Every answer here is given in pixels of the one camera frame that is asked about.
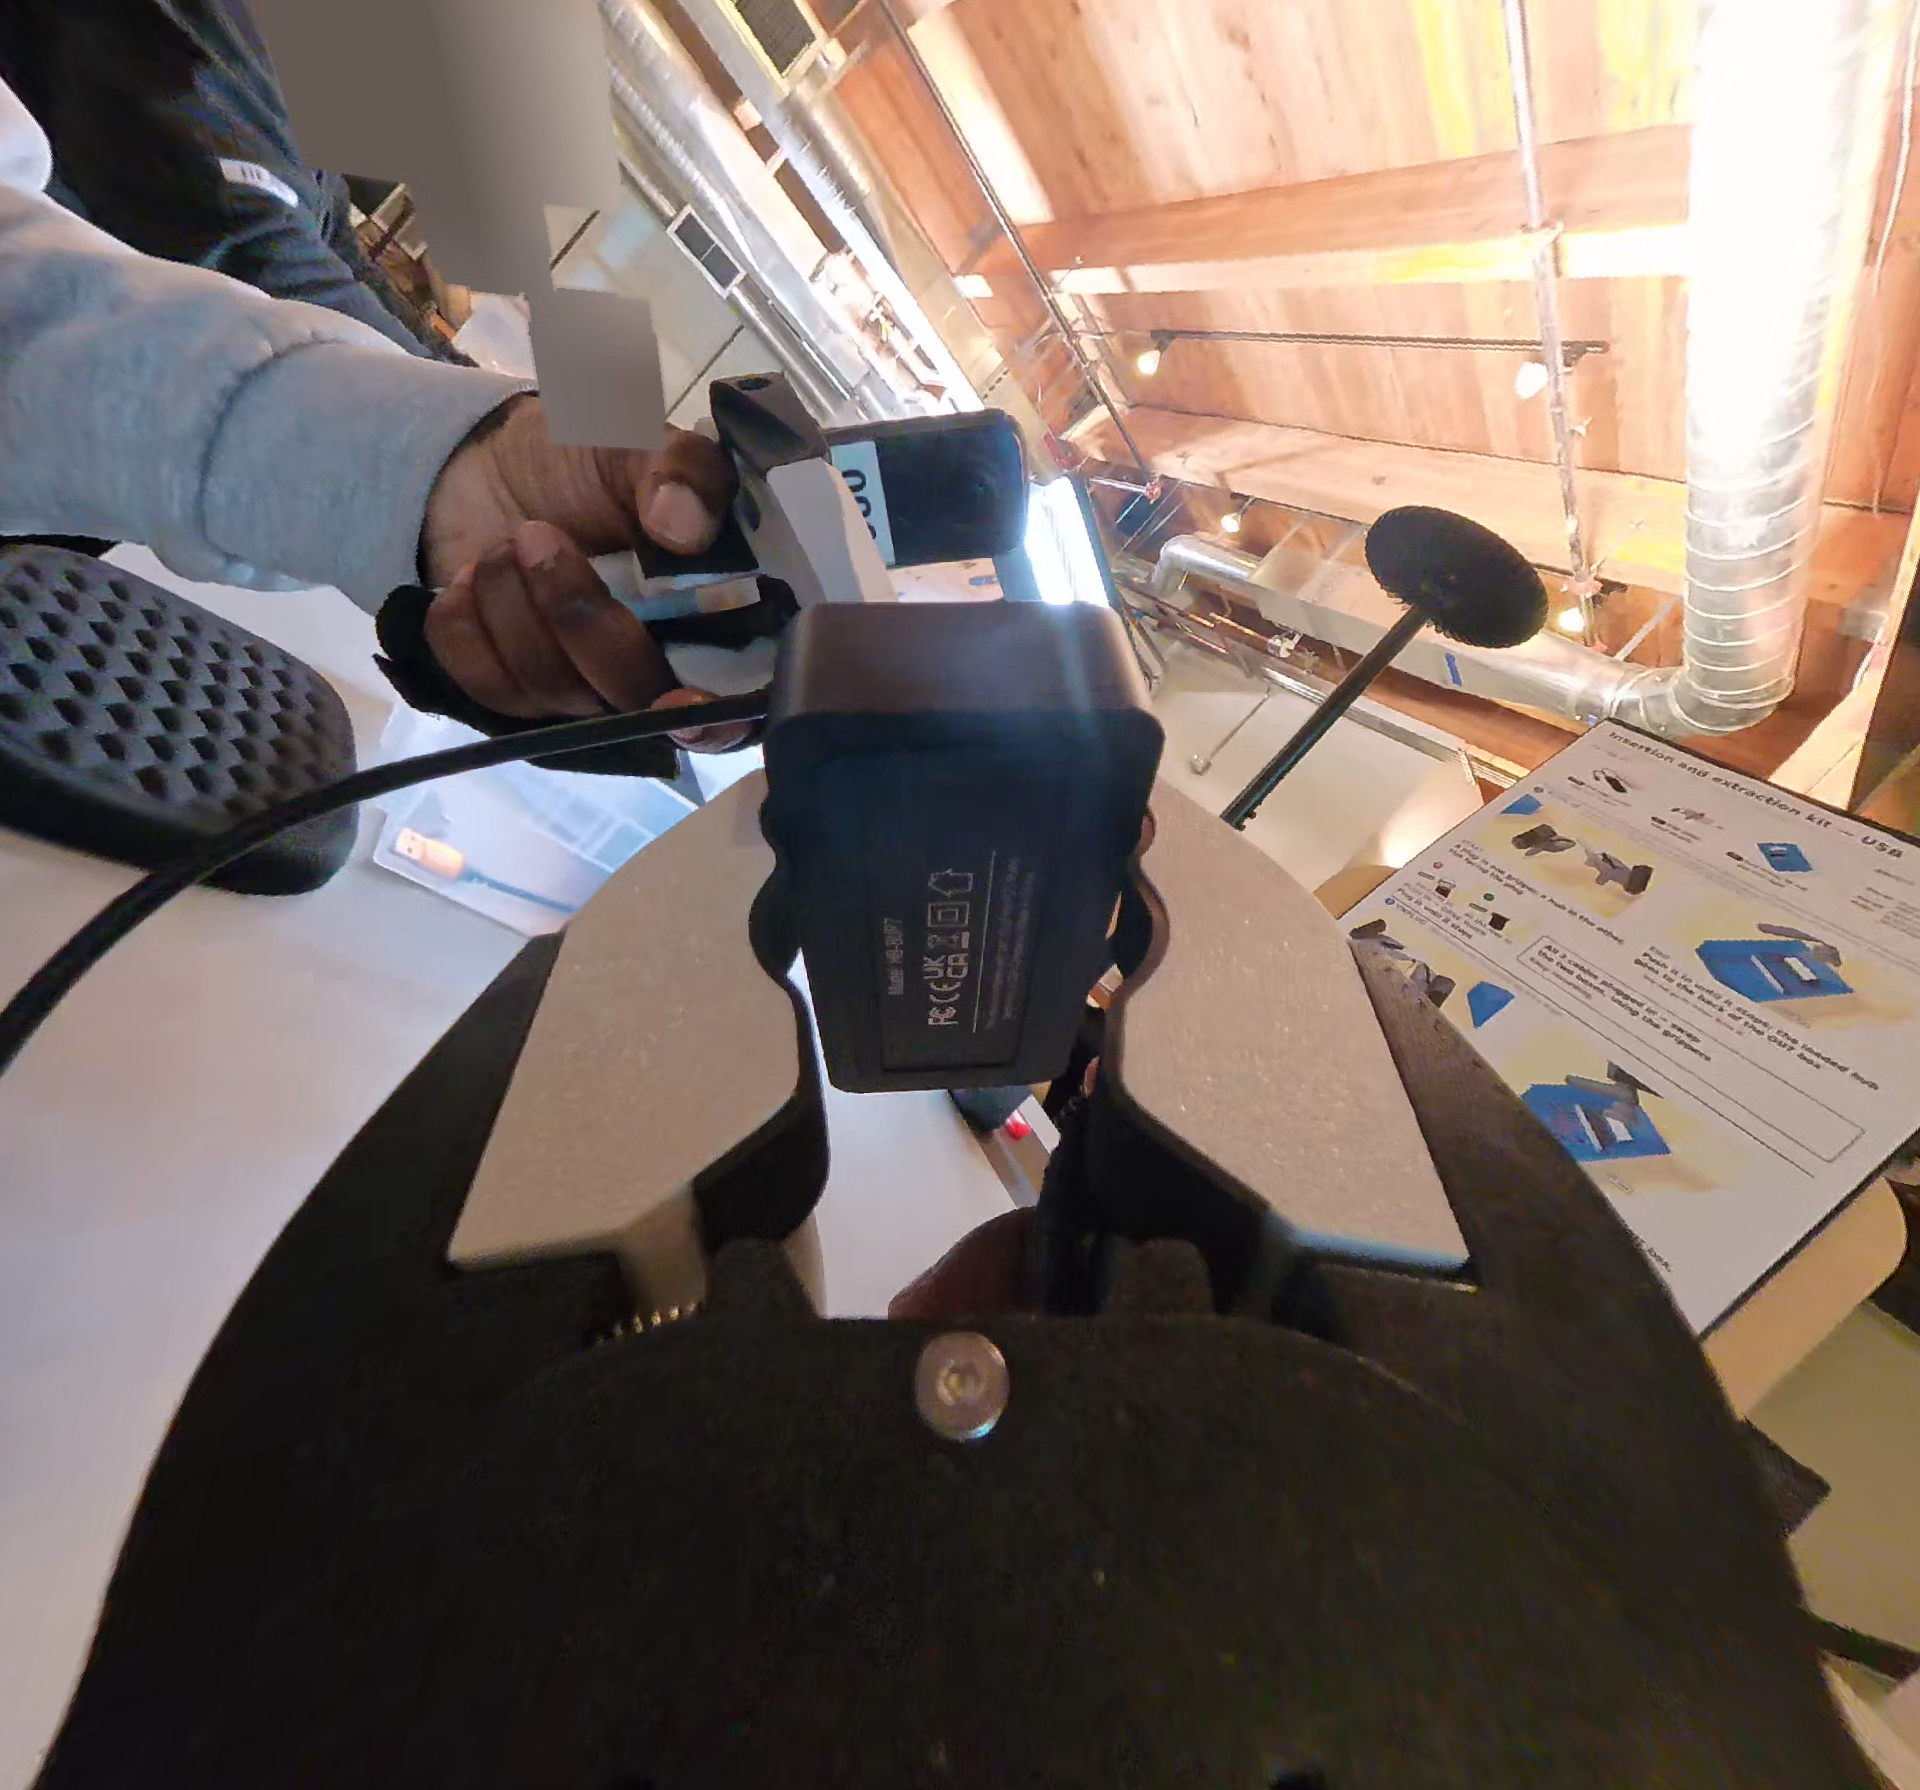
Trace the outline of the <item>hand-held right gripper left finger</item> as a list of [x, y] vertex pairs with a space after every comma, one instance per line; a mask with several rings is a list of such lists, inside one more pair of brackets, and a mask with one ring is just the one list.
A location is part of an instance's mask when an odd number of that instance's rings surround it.
[[465, 1271], [611, 1255], [666, 1319], [715, 1255], [774, 1244], [827, 1306], [812, 1224], [828, 1143], [812, 1023], [768, 970], [765, 781], [743, 776], [648, 844], [565, 927], [445, 1257]]

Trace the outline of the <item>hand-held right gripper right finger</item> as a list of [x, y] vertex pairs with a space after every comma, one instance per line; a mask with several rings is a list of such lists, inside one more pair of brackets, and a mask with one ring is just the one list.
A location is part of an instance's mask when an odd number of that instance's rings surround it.
[[1322, 1259], [1454, 1288], [1470, 1257], [1349, 942], [1241, 831], [1153, 785], [1147, 949], [1093, 1087], [1093, 1222], [1181, 1240], [1217, 1308]]

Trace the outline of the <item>black usb hub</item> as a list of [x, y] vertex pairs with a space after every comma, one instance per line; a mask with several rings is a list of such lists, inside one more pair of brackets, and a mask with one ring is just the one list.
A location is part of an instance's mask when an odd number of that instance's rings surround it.
[[793, 616], [758, 822], [834, 1087], [958, 1091], [1066, 1065], [1160, 748], [1104, 602]]

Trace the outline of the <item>person's left forearm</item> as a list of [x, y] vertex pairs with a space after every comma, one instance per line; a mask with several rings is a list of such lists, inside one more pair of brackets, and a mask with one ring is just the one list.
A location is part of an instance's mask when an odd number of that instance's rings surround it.
[[417, 581], [427, 496], [527, 389], [355, 320], [141, 256], [5, 154], [2, 531], [152, 551], [249, 592], [378, 609]]

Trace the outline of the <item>person's right hand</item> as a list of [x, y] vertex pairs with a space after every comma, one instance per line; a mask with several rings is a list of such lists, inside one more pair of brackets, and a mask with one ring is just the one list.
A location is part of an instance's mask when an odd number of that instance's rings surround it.
[[967, 1232], [903, 1285], [886, 1306], [891, 1323], [973, 1326], [1037, 1308], [1029, 1252], [1035, 1211], [1014, 1208]]

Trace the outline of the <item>person's left hand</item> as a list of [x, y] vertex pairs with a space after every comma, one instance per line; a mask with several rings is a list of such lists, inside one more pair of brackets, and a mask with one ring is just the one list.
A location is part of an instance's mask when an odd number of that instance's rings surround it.
[[465, 698], [516, 723], [673, 710], [709, 697], [676, 683], [652, 634], [593, 570], [654, 544], [701, 556], [737, 476], [693, 432], [661, 450], [554, 440], [542, 403], [516, 396], [448, 459], [424, 505], [424, 644]]

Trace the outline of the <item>clear plastic bag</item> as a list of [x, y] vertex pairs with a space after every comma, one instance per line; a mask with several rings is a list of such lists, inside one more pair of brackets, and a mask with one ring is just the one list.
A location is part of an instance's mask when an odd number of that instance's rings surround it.
[[499, 764], [373, 800], [367, 862], [516, 936], [545, 936], [697, 808], [680, 783]]

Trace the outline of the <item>printed instruction sheet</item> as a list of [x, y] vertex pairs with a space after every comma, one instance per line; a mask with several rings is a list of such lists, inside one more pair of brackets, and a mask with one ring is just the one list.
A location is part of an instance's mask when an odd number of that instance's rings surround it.
[[1602, 723], [1347, 913], [1698, 1337], [1915, 1143], [1917, 844]]

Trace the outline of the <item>dark cloth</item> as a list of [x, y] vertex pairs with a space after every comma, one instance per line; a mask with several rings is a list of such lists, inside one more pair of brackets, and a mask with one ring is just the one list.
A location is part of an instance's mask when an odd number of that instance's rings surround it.
[[302, 159], [248, 0], [2, 0], [2, 70], [72, 214], [467, 365], [364, 254], [346, 181]]

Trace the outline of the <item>silver duct with vent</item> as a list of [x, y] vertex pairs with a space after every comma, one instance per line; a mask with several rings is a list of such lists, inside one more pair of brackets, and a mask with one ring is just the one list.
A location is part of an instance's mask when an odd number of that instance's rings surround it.
[[773, 349], [777, 366], [828, 422], [907, 414], [907, 393], [889, 380], [868, 346], [815, 295], [793, 301], [743, 237], [730, 210], [691, 168], [680, 138], [619, 75], [610, 78], [621, 183], [661, 219], [662, 233], [708, 287]]
[[839, 107], [848, 47], [807, 0], [674, 0], [958, 410], [1000, 369], [946, 262]]

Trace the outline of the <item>large silver ventilation duct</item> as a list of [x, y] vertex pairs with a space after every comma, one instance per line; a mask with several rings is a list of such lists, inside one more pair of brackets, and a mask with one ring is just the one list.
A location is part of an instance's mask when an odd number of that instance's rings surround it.
[[1698, 0], [1679, 660], [1452, 644], [1470, 697], [1668, 739], [1732, 736], [1786, 700], [1902, 3]]

